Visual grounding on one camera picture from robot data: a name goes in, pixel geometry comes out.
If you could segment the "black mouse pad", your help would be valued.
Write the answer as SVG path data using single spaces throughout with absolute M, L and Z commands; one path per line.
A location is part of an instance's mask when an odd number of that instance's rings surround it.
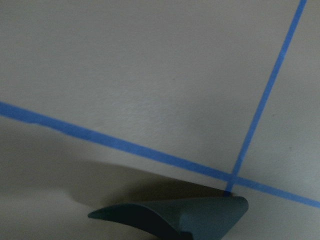
M 241 196 L 121 203 L 88 217 L 147 232 L 161 240 L 221 240 L 248 211 Z

